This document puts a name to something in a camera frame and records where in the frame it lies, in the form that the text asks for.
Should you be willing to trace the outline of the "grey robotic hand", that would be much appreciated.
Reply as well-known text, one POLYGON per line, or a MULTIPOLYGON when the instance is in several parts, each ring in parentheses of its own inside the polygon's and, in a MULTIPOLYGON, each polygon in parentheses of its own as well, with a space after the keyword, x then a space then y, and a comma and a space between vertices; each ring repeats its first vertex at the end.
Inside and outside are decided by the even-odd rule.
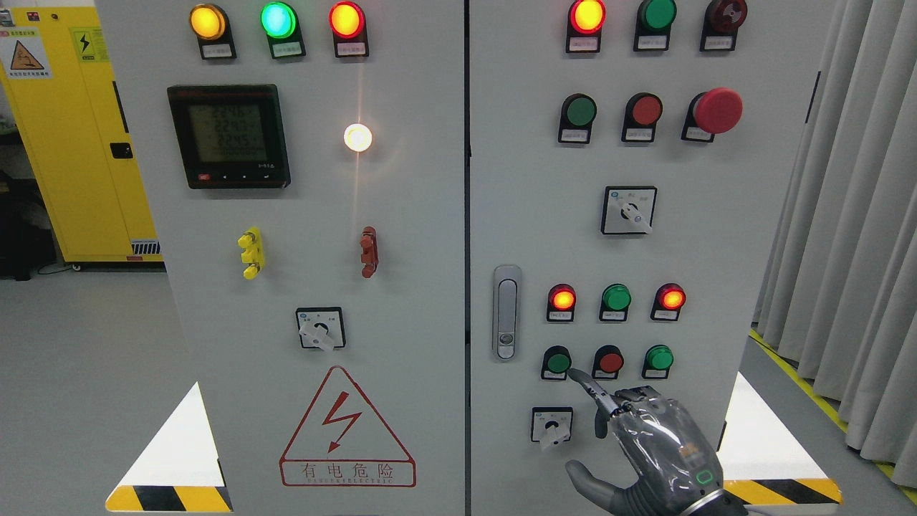
POLYGON ((723 467, 701 429, 675 399, 651 386, 608 393, 589 373, 569 369, 597 405, 596 437, 609 431, 638 481, 627 489, 593 477, 577 460, 565 464, 573 487, 613 515, 746 515, 743 502, 724 489, 723 467))

